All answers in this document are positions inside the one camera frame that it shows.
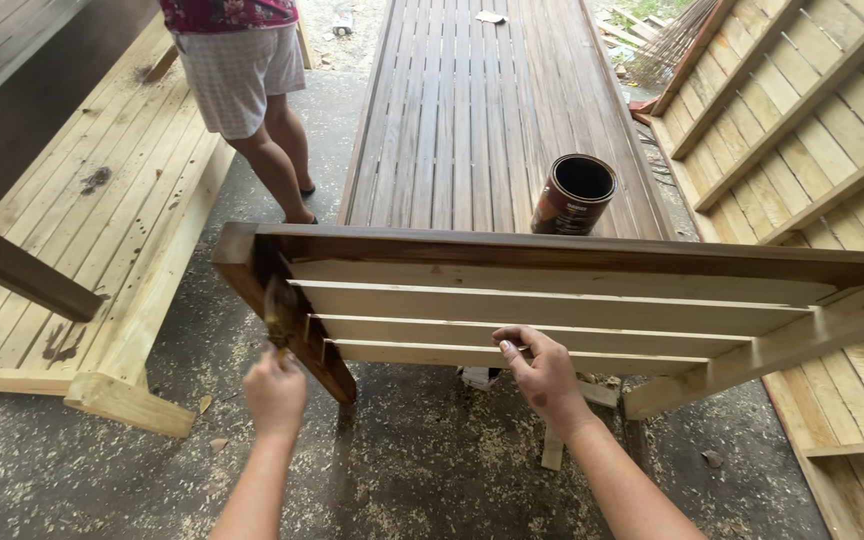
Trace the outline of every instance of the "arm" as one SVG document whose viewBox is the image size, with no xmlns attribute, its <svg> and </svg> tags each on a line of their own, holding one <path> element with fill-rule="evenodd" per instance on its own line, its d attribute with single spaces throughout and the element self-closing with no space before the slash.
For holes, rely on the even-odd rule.
<svg viewBox="0 0 864 540">
<path fill-rule="evenodd" d="M 549 423 L 582 467 L 617 540 L 704 540 L 706 536 L 626 454 L 579 393 L 569 351 L 529 326 L 493 335 L 529 406 Z M 530 366 L 519 350 L 526 345 Z"/>
<path fill-rule="evenodd" d="M 276 348 L 266 342 L 245 387 L 255 444 L 211 540 L 279 538 L 285 477 L 306 406 L 306 375 L 292 352 L 279 362 Z"/>
</svg>

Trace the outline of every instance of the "plaid shorts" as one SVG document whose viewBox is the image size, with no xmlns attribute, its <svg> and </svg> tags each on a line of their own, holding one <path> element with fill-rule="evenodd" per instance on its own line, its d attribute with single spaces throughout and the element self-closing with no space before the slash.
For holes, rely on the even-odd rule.
<svg viewBox="0 0 864 540">
<path fill-rule="evenodd" d="M 266 96 L 306 87 L 294 24 L 232 33 L 177 33 L 175 48 L 211 133 L 230 141 L 256 133 Z"/>
</svg>

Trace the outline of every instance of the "broom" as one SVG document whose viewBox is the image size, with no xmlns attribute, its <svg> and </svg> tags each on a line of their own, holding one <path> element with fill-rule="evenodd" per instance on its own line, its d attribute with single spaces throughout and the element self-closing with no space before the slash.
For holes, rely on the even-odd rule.
<svg viewBox="0 0 864 540">
<path fill-rule="evenodd" d="M 694 0 L 671 24 L 635 51 L 635 60 L 626 66 L 631 79 L 641 87 L 665 84 L 717 2 Z"/>
</svg>

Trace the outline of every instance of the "person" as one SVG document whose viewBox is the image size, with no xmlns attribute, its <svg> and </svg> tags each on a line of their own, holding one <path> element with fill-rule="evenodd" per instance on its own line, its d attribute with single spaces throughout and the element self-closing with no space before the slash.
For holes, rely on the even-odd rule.
<svg viewBox="0 0 864 540">
<path fill-rule="evenodd" d="M 306 88 L 295 0 L 159 0 L 205 129 L 248 161 L 285 212 L 318 223 L 308 142 L 286 95 Z"/>
<path fill-rule="evenodd" d="M 701 540 L 706 536 L 626 454 L 579 393 L 569 351 L 527 325 L 492 339 L 529 406 L 568 446 L 617 540 Z M 530 365 L 520 351 L 534 356 Z M 212 540 L 279 537 L 285 477 L 306 404 L 306 376 L 290 352 L 276 362 L 267 343 L 245 377 L 255 445 L 212 529 Z"/>
</svg>

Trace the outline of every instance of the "open paint can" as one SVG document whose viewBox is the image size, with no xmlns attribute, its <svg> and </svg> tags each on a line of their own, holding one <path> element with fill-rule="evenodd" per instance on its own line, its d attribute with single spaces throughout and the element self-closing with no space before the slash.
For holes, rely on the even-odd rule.
<svg viewBox="0 0 864 540">
<path fill-rule="evenodd" d="M 552 163 L 532 216 L 537 235 L 586 237 L 616 195 L 618 182 L 612 167 L 582 153 L 563 155 Z"/>
</svg>

